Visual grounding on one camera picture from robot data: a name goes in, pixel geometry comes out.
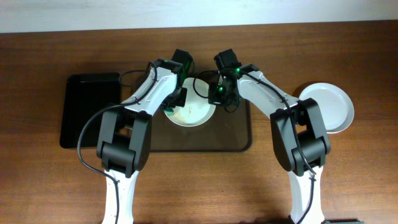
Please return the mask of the green yellow scrub sponge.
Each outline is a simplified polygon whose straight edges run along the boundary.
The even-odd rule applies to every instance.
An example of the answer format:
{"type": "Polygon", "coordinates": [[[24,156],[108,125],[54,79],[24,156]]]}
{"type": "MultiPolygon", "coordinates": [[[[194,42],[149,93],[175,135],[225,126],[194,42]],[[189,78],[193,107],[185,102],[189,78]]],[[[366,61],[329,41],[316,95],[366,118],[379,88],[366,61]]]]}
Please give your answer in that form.
{"type": "Polygon", "coordinates": [[[174,114],[174,109],[167,107],[166,109],[164,109],[164,112],[168,115],[173,115],[174,114]]]}

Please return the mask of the white plate top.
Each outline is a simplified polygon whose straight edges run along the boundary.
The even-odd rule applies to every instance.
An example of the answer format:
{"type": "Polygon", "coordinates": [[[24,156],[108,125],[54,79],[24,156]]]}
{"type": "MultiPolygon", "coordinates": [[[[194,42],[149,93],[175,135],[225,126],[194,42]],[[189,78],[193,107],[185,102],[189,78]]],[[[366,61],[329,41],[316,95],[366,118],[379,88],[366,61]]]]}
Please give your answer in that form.
{"type": "Polygon", "coordinates": [[[184,107],[176,106],[172,112],[164,111],[171,122],[184,127],[199,126],[207,122],[215,112],[216,106],[208,103],[209,84],[201,79],[187,78],[183,87],[187,89],[184,107]]]}

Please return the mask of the white plate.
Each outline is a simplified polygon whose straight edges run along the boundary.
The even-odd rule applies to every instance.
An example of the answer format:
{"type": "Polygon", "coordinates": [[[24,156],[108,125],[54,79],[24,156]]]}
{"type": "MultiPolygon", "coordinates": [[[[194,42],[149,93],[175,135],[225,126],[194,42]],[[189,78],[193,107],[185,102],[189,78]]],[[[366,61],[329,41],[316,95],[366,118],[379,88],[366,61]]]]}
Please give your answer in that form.
{"type": "Polygon", "coordinates": [[[319,107],[328,134],[346,130],[354,120],[351,98],[339,87],[330,83],[314,83],[304,88],[299,99],[314,99],[319,107]]]}
{"type": "Polygon", "coordinates": [[[209,84],[201,79],[187,78],[183,87],[187,89],[184,107],[176,106],[172,112],[164,111],[171,122],[184,127],[199,126],[207,122],[215,112],[216,106],[208,103],[209,84]]]}

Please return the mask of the white plate bottom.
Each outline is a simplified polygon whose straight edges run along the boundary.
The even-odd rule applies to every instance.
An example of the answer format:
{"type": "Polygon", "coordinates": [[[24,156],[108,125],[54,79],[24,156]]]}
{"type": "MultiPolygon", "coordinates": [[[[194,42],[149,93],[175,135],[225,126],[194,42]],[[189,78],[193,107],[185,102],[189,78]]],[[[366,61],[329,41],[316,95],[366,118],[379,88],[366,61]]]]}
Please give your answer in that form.
{"type": "Polygon", "coordinates": [[[354,120],[351,98],[339,87],[330,83],[314,83],[304,88],[299,99],[314,99],[319,107],[328,134],[346,130],[354,120]]]}

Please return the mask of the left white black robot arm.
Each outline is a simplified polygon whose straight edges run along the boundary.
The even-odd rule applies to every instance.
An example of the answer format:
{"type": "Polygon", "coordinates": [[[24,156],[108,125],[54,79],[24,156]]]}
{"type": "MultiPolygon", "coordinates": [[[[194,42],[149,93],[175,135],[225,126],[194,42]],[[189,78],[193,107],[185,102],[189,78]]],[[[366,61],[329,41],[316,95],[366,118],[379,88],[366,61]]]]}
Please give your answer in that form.
{"type": "Polygon", "coordinates": [[[103,223],[133,223],[133,199],[139,172],[151,148],[152,118],[161,106],[180,106],[192,59],[149,62],[145,80],[121,104],[101,110],[96,155],[106,177],[103,223]]]}

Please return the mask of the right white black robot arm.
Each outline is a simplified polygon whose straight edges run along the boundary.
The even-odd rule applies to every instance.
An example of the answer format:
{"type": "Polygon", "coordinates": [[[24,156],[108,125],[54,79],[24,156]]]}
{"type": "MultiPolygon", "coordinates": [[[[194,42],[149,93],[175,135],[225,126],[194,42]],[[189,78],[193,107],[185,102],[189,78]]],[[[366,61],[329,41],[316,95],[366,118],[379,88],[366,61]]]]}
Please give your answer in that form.
{"type": "Polygon", "coordinates": [[[218,73],[220,81],[208,93],[211,104],[230,106],[245,99],[270,119],[275,157],[289,175],[290,221],[324,223],[320,178],[331,144],[318,103],[283,92],[253,64],[220,65],[218,73]]]}

